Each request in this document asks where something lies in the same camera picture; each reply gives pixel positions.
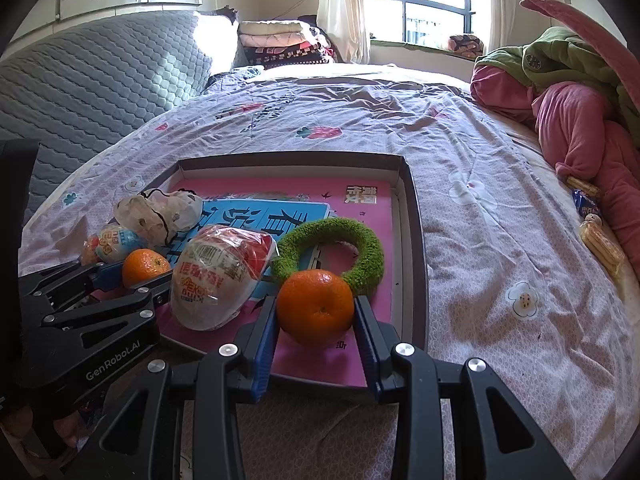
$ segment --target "strawberry print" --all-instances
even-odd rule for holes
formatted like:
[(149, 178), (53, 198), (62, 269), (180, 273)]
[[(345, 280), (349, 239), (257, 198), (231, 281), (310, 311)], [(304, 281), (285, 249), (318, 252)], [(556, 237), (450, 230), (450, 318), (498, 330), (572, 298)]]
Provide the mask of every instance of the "strawberry print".
[(254, 110), (259, 110), (260, 108), (264, 108), (264, 104), (262, 104), (262, 103), (250, 103), (250, 104), (241, 106), (241, 109), (242, 109), (243, 112), (253, 112)]
[(315, 126), (309, 129), (306, 126), (299, 129), (296, 135), (303, 139), (333, 139), (342, 135), (340, 128), (332, 128), (330, 126)]

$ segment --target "white flower print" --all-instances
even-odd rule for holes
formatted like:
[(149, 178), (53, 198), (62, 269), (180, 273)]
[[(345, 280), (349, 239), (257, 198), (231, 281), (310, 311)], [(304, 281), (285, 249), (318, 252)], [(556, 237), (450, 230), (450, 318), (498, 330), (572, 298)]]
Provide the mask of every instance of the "white flower print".
[(469, 175), (459, 170), (449, 173), (449, 181), (453, 187), (449, 189), (449, 196), (458, 205), (478, 204), (487, 225), (498, 225), (495, 221), (495, 211), (498, 203), (484, 184), (477, 178), (469, 179)]
[(533, 319), (538, 315), (540, 297), (536, 289), (527, 282), (518, 282), (507, 290), (507, 301), (517, 318)]

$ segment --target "mandarin orange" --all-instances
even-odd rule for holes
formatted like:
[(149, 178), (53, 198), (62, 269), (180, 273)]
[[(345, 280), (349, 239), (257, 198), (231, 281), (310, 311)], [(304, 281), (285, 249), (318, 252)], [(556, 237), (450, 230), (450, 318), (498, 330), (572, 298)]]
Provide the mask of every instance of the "mandarin orange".
[(131, 288), (168, 270), (171, 270), (171, 266), (162, 254), (151, 249), (137, 249), (122, 264), (122, 284)]
[(282, 329), (303, 346), (322, 348), (335, 343), (353, 321), (349, 285), (329, 270), (294, 272), (276, 298)]

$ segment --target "metal screw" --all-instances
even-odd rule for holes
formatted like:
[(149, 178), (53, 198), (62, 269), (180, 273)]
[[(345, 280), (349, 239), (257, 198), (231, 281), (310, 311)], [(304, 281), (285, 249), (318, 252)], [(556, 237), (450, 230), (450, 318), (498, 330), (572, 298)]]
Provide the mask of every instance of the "metal screw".
[(484, 372), (486, 370), (486, 363), (477, 357), (469, 359), (468, 366), (472, 372)]
[(149, 364), (146, 366), (146, 369), (149, 370), (153, 374), (157, 374), (164, 370), (166, 363), (162, 361), (162, 359), (154, 359), (153, 361), (149, 361)]
[(233, 343), (227, 343), (218, 348), (218, 353), (224, 357), (230, 357), (238, 353), (238, 347)]
[(414, 354), (415, 348), (413, 345), (409, 343), (398, 343), (396, 345), (396, 352), (399, 353), (400, 355), (409, 357), (409, 355)]

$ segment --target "plush ring toy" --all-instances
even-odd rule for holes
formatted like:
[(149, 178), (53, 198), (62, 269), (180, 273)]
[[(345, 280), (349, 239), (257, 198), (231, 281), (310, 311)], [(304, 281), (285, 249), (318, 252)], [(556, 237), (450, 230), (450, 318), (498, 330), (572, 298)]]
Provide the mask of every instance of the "plush ring toy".
[(272, 264), (274, 278), (283, 284), (298, 272), (300, 255), (320, 242), (348, 242), (358, 249), (354, 266), (342, 274), (354, 296), (370, 294), (385, 272), (385, 255), (376, 234), (351, 218), (325, 218), (299, 225), (278, 242), (280, 256)]

